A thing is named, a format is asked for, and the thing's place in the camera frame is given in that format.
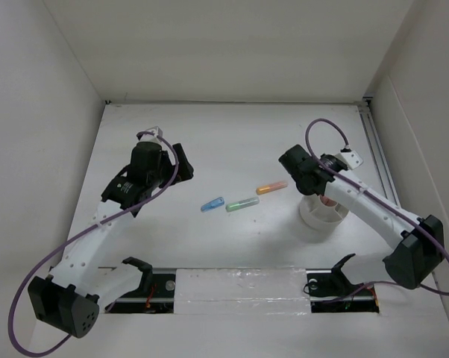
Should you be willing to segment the yellow capped pink highlighter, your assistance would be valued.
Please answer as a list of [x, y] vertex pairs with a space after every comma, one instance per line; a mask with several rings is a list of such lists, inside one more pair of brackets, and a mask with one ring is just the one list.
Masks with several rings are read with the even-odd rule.
[[264, 195], [264, 194], [267, 194], [267, 193], [270, 193], [270, 192], [274, 192], [274, 191], [277, 191], [277, 190], [280, 190], [280, 189], [287, 188], [287, 186], [288, 186], [288, 183], [285, 180], [278, 181], [278, 182], [275, 182], [275, 183], [269, 183], [269, 184], [266, 184], [266, 185], [263, 185], [263, 186], [258, 186], [256, 188], [256, 194], [257, 195]]

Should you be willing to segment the green capped highlighter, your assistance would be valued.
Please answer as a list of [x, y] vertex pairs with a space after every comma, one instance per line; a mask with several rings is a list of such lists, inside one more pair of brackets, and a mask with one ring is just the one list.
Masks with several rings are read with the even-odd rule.
[[260, 203], [260, 199], [258, 197], [246, 198], [240, 201], [235, 201], [233, 203], [229, 203], [226, 205], [225, 209], [228, 213], [232, 213], [237, 210], [242, 210], [248, 207], [253, 207]]

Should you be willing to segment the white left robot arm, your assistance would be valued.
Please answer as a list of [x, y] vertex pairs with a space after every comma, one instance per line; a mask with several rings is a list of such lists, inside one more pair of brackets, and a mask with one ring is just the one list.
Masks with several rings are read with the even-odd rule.
[[79, 339], [118, 298], [130, 292], [147, 294], [153, 280], [149, 263], [127, 257], [108, 273], [99, 267], [112, 244], [137, 217], [140, 203], [150, 201], [156, 189], [192, 179], [193, 172], [181, 144], [166, 151], [154, 140], [138, 142], [130, 163], [103, 191], [92, 218], [93, 230], [74, 241], [48, 277], [34, 277], [29, 283], [37, 319]]

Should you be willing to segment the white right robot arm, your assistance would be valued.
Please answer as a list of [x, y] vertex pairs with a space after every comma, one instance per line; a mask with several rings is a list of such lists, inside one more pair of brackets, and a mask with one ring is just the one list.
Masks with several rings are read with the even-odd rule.
[[303, 195], [323, 195], [341, 204], [376, 231], [392, 249], [383, 258], [387, 274], [406, 289], [417, 288], [444, 259], [425, 233], [444, 244], [442, 222], [423, 219], [368, 188], [352, 171], [362, 159], [349, 148], [316, 161], [300, 145], [278, 159]]

